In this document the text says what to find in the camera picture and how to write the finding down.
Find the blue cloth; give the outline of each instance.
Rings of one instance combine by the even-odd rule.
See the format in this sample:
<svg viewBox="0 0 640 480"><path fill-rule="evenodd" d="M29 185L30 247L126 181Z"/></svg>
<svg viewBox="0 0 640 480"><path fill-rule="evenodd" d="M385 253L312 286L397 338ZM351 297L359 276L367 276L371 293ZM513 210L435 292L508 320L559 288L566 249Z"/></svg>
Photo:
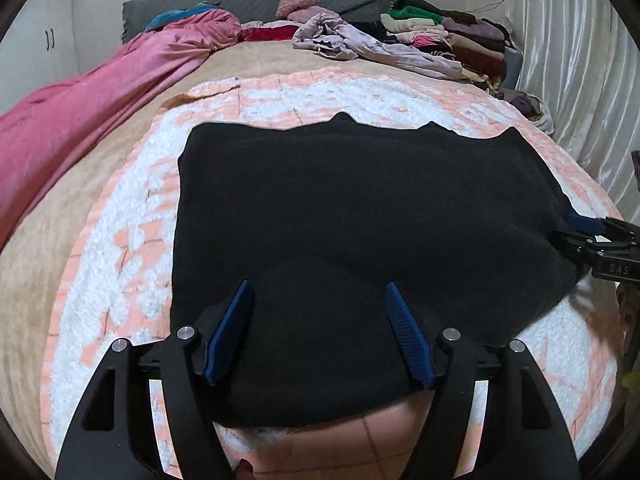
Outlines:
<svg viewBox="0 0 640 480"><path fill-rule="evenodd" d="M162 14L158 14L154 19L147 23L145 32L149 32L150 30L158 30L159 28L163 28L169 23L177 22L178 20L188 18L189 16L193 16L194 14L207 12L208 10L217 8L217 5L208 4L207 2L201 2L199 4L195 4L189 9L168 10L167 12L163 12Z"/></svg>

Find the purple cloth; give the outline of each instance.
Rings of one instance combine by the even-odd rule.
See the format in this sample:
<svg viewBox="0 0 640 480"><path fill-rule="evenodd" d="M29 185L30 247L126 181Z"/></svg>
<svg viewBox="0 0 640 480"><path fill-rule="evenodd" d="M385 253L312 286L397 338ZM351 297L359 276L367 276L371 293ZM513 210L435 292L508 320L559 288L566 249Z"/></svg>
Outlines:
<svg viewBox="0 0 640 480"><path fill-rule="evenodd" d="M480 20L475 25L463 25L462 23L454 22L451 18L443 18L442 25L449 32L464 32L465 34L487 38L488 40L504 41L504 34L500 29L483 20Z"/></svg>
<svg viewBox="0 0 640 480"><path fill-rule="evenodd" d="M293 35L293 48L317 51L330 59L347 61L358 56L436 79L466 79L462 65L404 45L380 43L353 25L328 14L312 17Z"/></svg>

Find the green cloth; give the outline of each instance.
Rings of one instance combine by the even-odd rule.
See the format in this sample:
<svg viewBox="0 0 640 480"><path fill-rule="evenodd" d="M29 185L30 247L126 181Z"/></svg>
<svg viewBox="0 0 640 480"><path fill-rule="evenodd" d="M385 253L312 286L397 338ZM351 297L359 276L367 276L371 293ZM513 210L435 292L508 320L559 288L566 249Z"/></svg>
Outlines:
<svg viewBox="0 0 640 480"><path fill-rule="evenodd" d="M408 20L409 18L427 18L428 20L433 20L436 25L439 25L442 22L442 16L439 14L434 14L433 12L429 12L428 10L418 9L418 7L405 7L402 10L391 9L389 11L389 15L394 20Z"/></svg>

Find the pink blanket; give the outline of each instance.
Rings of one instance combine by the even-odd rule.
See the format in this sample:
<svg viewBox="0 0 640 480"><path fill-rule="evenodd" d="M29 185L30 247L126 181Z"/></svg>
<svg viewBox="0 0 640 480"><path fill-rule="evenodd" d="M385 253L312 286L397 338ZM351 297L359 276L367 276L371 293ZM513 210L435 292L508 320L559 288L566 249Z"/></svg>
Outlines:
<svg viewBox="0 0 640 480"><path fill-rule="evenodd" d="M111 60L47 86L0 117L0 250L57 180L155 96L236 44L238 19L214 9L140 34Z"/></svg>

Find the satin curtain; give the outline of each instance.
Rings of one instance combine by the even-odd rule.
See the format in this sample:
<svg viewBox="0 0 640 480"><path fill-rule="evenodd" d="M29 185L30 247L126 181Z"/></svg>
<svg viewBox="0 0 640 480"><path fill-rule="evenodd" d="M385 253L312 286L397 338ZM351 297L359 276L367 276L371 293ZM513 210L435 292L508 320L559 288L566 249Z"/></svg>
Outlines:
<svg viewBox="0 0 640 480"><path fill-rule="evenodd" d="M640 52L609 0L509 0L519 90L547 102L554 140L640 223Z"/></svg>

